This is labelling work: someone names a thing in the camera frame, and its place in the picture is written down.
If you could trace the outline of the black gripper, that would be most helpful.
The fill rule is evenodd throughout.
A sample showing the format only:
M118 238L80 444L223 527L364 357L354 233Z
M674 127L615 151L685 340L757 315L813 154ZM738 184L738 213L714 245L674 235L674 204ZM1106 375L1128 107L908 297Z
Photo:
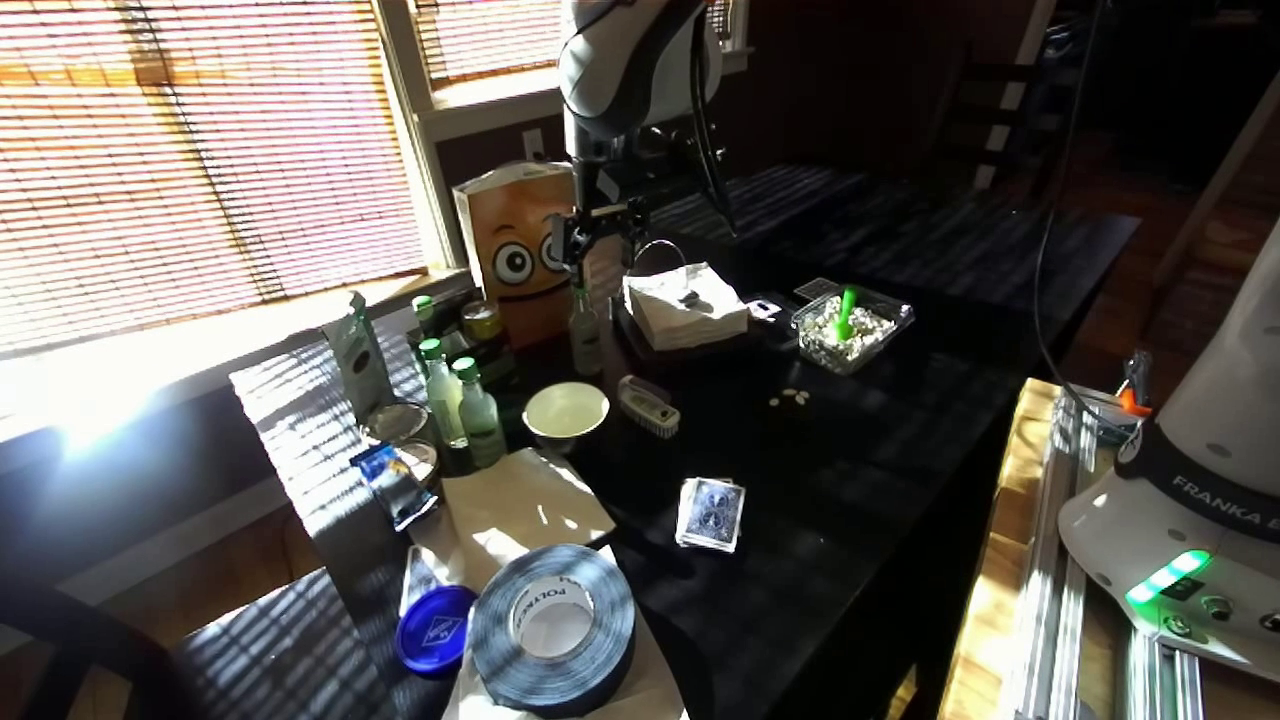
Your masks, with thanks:
M576 204L560 225L560 260L581 269L597 238L635 233L655 208L655 167L631 147L571 158Z

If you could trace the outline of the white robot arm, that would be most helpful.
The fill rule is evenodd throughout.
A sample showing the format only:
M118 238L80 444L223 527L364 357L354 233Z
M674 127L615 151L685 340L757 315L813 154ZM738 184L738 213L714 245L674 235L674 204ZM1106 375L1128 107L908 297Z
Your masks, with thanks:
M680 194L655 235L780 308L813 274L908 301L908 327L840 375L788 322L631 368L665 378L685 427L612 422L581 466L642 522L642 605L726 685L788 685L820 651L906 659L961 611L990 440L1011 382L1125 248L1112 220L1060 225L976 191L767 167L732 208ZM1275 282L1257 274L1207 357L1065 508L1070 553L1120 609L1223 659L1275 639Z

